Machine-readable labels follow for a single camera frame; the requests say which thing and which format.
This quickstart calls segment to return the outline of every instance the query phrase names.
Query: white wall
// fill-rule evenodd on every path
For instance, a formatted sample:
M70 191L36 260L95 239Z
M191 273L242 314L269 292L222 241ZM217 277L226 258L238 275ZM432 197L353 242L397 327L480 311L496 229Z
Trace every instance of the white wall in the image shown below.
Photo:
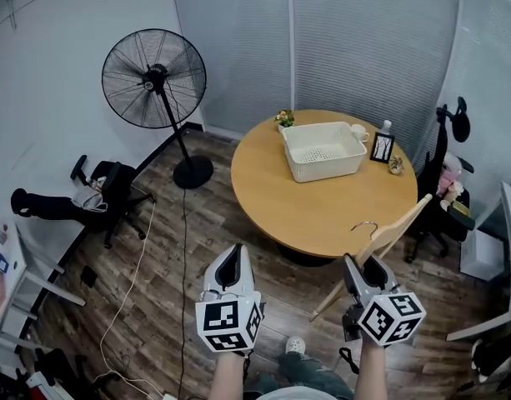
M137 166L172 134L118 117L101 72L119 39L142 28L180 33L178 15L173 0L16 0L14 7L18 29L0 24L0 221L15 218L58 261L82 226L14 216L10 197L15 188L72 196L69 173L81 154L88 173L101 160ZM199 110L190 120L202 122ZM9 317L4 329L18 335L24 319Z

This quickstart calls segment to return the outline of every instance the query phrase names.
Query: table base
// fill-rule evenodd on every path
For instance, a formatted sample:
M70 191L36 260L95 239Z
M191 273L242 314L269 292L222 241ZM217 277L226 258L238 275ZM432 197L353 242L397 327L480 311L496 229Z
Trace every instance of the table base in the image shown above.
M284 258L287 258L290 262L302 267L322 267L323 265L328 265L329 263L334 262L334 259L331 257L315 257L314 255L298 252L297 250L286 247L279 242L276 242L275 244Z

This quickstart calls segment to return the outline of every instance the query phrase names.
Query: window blind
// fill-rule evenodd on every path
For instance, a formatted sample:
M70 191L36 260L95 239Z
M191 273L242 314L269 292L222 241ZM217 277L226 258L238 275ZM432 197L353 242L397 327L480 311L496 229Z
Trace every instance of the window blind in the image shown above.
M288 0L176 0L183 35L201 53L210 128L246 133L290 107Z
M446 77L446 103L468 104L471 133L456 142L448 124L448 149L471 162L464 174L471 210L479 218L499 199L500 181L511 183L511 0L462 0L453 70Z
M393 122L411 158L443 83L458 0L293 0L297 108Z

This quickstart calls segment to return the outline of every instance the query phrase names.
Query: white sneaker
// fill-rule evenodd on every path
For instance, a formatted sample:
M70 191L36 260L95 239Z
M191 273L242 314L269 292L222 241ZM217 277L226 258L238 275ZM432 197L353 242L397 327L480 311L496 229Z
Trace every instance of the white sneaker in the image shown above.
M286 353L305 354L305 341L300 337L290 337L285 345Z

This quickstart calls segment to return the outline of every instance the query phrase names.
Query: white plastic basket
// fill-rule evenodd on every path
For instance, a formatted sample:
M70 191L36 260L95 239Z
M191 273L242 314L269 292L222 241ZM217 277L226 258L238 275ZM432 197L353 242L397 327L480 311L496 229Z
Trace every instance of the white plastic basket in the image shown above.
M366 147L346 122L286 127L283 136L297 183L356 173L366 155Z

